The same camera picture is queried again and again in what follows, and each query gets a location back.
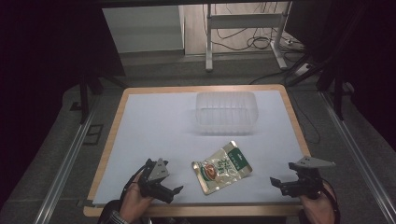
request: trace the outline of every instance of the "wire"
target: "wire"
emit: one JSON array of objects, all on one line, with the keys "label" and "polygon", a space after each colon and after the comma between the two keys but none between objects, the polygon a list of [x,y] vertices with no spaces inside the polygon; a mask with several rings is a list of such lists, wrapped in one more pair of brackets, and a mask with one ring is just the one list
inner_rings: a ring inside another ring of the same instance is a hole
[{"label": "wire", "polygon": [[322,179],[322,181],[324,181],[327,185],[329,185],[330,189],[332,190],[332,193],[334,193],[334,199],[335,199],[335,201],[338,202],[337,195],[335,194],[335,190],[334,190],[334,187],[332,186],[332,184],[331,184],[328,180],[326,180],[326,179],[324,179],[324,178],[321,178],[321,179]]},{"label": "wire", "polygon": [[257,82],[260,79],[264,79],[264,78],[268,78],[268,77],[274,77],[274,76],[281,75],[281,74],[284,74],[284,73],[287,73],[287,72],[289,72],[289,70],[278,72],[278,73],[273,73],[273,74],[266,75],[266,76],[263,76],[263,77],[258,77],[256,79],[252,80],[251,82],[249,82],[248,85],[253,85],[255,82]]},{"label": "wire", "polygon": [[[203,12],[203,18],[204,18],[204,29],[205,29],[205,34],[207,35],[207,30],[206,30],[206,26],[205,26],[205,9],[204,9],[204,5],[202,5],[202,12]],[[211,41],[211,43],[212,43],[212,44],[215,44],[215,45],[222,46],[222,47],[224,47],[224,48],[226,48],[226,49],[231,49],[231,50],[235,50],[235,51],[244,50],[244,49],[249,49],[249,48],[254,48],[254,49],[266,49],[266,48],[269,47],[270,41],[271,41],[271,40],[270,40],[268,37],[264,37],[264,36],[255,36],[258,29],[259,29],[259,28],[256,28],[256,31],[254,32],[253,37],[251,37],[251,38],[249,38],[249,39],[247,40],[247,46],[246,46],[245,48],[234,49],[234,48],[228,47],[228,46],[226,46],[226,45],[224,45],[224,44],[220,44],[220,43],[218,43],[218,42]],[[256,45],[256,42],[266,42],[267,45],[265,45],[264,47],[258,47],[258,46]]]},{"label": "wire", "polygon": [[[291,40],[291,39],[293,39],[293,38],[290,38],[290,39],[287,39],[286,37],[284,37],[284,36],[281,36],[281,38],[282,39],[284,39],[284,40]],[[293,41],[294,43],[297,43],[297,44],[302,44],[300,41]]]},{"label": "wire", "polygon": [[[259,4],[256,6],[256,8],[254,9],[254,11],[256,11],[259,7],[262,7],[262,6],[263,6],[262,13],[264,13],[264,12],[265,12],[265,9],[267,9],[267,3],[265,3],[265,4],[259,3]],[[232,14],[231,10],[228,8],[228,4],[226,4],[226,8],[227,8],[227,10]],[[203,12],[203,18],[204,18],[204,29],[205,29],[205,34],[207,35],[207,30],[206,30],[206,26],[205,26],[205,25],[206,25],[206,22],[205,22],[205,9],[204,9],[204,5],[202,5],[202,12]],[[215,13],[217,13],[217,4],[215,4]],[[240,30],[240,31],[238,31],[238,32],[236,32],[236,33],[234,33],[234,34],[227,35],[227,36],[221,36],[220,33],[219,33],[219,29],[216,29],[216,30],[217,30],[217,34],[218,34],[219,38],[222,39],[222,40],[224,40],[224,39],[233,37],[233,36],[235,36],[235,35],[239,35],[239,34],[241,34],[242,32],[246,31],[247,29],[248,29],[248,28],[244,28],[244,29],[242,29],[242,30]],[[224,45],[224,44],[221,44],[221,43],[218,43],[218,42],[211,41],[211,43],[214,44],[214,45],[219,45],[219,46],[222,46],[222,47],[224,47],[224,48],[226,48],[226,49],[231,49],[231,50],[235,50],[235,51],[240,51],[240,50],[245,50],[245,49],[250,49],[250,48],[252,48],[252,49],[267,49],[267,48],[269,47],[269,45],[270,45],[270,42],[271,42],[272,39],[273,39],[272,32],[273,32],[273,31],[276,31],[276,30],[275,30],[274,28],[271,28],[270,37],[266,37],[266,36],[262,36],[262,35],[256,36],[258,30],[259,30],[259,28],[256,28],[256,30],[255,30],[255,32],[254,32],[254,34],[253,34],[253,37],[251,37],[251,38],[249,38],[249,39],[247,40],[247,46],[246,46],[245,48],[234,49],[234,48],[231,48],[231,47],[229,47],[229,46],[227,46],[227,45]],[[263,46],[263,47],[259,47],[259,46],[257,45],[257,43],[260,43],[260,42],[265,42],[266,45]],[[284,47],[284,46],[281,46],[281,45],[280,45],[279,47],[280,47],[281,49],[283,49],[283,50],[288,50],[288,51],[295,51],[295,52],[302,52],[302,53],[304,53],[304,50],[303,50],[303,49],[290,49],[290,48],[287,48],[287,47]]]},{"label": "wire", "polygon": [[286,59],[286,60],[288,60],[288,61],[291,62],[291,63],[297,63],[298,60],[292,60],[292,59],[290,59],[290,58],[287,56],[287,55],[290,54],[290,53],[297,53],[297,52],[293,52],[293,51],[286,51],[286,52],[283,52],[283,58]]},{"label": "wire", "polygon": [[[288,92],[290,93],[291,97],[293,98],[293,101],[294,101],[296,107],[298,108],[298,110],[299,110],[299,111],[304,115],[304,117],[308,120],[308,122],[309,122],[309,123],[311,124],[311,126],[314,128],[315,133],[316,133],[317,136],[318,136],[318,139],[317,139],[316,141],[311,141],[311,140],[309,140],[309,139],[306,137],[306,135],[304,134],[305,140],[306,140],[307,142],[309,142],[309,143],[312,143],[312,144],[319,144],[319,143],[320,143],[320,140],[321,140],[321,136],[320,136],[320,133],[319,133],[317,127],[315,127],[315,125],[314,125],[314,123],[312,122],[312,120],[311,120],[311,119],[305,114],[305,112],[300,108],[300,105],[298,104],[298,101],[297,101],[297,99],[296,99],[294,93],[293,93],[292,91],[288,91]],[[299,115],[298,115],[297,113],[296,113],[296,116],[297,116],[297,120],[300,120]]]}]

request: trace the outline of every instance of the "gray floor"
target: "gray floor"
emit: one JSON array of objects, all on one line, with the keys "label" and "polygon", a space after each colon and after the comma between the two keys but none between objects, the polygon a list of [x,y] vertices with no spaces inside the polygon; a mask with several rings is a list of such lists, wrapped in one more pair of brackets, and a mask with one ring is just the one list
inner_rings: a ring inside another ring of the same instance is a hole
[{"label": "gray floor", "polygon": [[[215,70],[212,73],[205,72],[204,59],[180,55],[148,55],[133,62],[124,55],[122,62],[127,77],[120,77],[120,80],[131,87],[243,85],[258,77],[279,72],[272,53],[218,55],[215,56]],[[259,79],[254,84],[282,83],[283,80],[282,75],[277,75]],[[311,77],[288,91],[312,155],[337,163],[335,168],[321,170],[321,174],[335,187],[342,223],[388,223],[337,130],[328,107],[316,91],[316,80],[316,77]],[[86,203],[85,199],[122,94],[122,89],[113,83],[105,79],[102,82],[106,87],[105,92],[100,96],[91,96],[91,102],[94,97],[99,100],[91,125],[103,125],[102,135],[97,145],[81,146],[49,223],[96,222],[96,218],[84,217],[82,205]],[[78,131],[80,114],[78,111],[70,111],[71,105],[79,101],[78,97],[77,87],[64,94],[63,108],[35,160],[1,211],[0,223],[34,222],[64,155]],[[361,147],[375,176],[394,201],[395,151],[356,110],[347,96],[343,102],[345,124]],[[90,137],[86,137],[84,141],[92,143]],[[289,217],[288,223],[297,223],[297,220]]]}]

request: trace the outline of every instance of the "transparent plastic box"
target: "transparent plastic box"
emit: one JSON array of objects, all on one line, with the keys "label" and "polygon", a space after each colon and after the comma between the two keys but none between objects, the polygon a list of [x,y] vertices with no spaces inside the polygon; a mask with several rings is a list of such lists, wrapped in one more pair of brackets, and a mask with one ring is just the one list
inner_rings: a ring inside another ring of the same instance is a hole
[{"label": "transparent plastic box", "polygon": [[203,133],[246,134],[259,117],[256,96],[249,91],[200,92],[196,120]]}]

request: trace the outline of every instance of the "sleeve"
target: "sleeve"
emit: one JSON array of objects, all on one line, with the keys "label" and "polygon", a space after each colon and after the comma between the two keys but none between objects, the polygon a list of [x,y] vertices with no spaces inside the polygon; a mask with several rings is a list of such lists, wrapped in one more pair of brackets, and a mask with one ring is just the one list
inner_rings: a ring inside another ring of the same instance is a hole
[{"label": "sleeve", "polygon": [[119,212],[113,211],[108,221],[105,221],[104,224],[129,224],[129,223],[120,217]]}]

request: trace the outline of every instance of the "snack bag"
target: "snack bag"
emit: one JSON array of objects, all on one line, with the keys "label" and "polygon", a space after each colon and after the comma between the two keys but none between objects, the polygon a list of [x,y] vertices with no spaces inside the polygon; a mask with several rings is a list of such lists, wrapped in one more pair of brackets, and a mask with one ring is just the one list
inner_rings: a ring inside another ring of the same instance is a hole
[{"label": "snack bag", "polygon": [[253,171],[234,141],[206,160],[194,161],[192,168],[206,195],[231,185]]}]

